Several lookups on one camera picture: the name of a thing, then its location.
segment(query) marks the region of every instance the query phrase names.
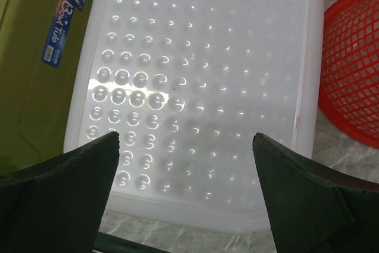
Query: white object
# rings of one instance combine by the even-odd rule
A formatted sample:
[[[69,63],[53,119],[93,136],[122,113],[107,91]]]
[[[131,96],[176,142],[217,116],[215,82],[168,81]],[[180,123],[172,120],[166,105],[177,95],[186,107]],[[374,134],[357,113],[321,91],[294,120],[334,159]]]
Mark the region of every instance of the white object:
[[[65,151],[110,130],[107,207],[220,230],[269,227],[263,132],[311,157],[324,0],[95,0]]]

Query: gray tiled floor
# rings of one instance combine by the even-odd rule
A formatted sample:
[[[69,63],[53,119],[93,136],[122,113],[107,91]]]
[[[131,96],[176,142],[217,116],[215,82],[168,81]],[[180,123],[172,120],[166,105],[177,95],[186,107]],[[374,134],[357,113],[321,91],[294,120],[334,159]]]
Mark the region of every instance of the gray tiled floor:
[[[326,8],[336,0],[326,0]],[[338,171],[379,182],[379,151],[354,142],[319,112],[313,159]],[[270,231],[227,235],[105,212],[100,230],[173,253],[276,252]]]

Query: red basket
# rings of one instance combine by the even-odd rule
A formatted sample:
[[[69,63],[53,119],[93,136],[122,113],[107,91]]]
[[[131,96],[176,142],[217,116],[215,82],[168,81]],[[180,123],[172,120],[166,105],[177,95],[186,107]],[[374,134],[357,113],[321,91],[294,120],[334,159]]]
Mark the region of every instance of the red basket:
[[[379,148],[379,0],[325,13],[319,107],[341,131]]]

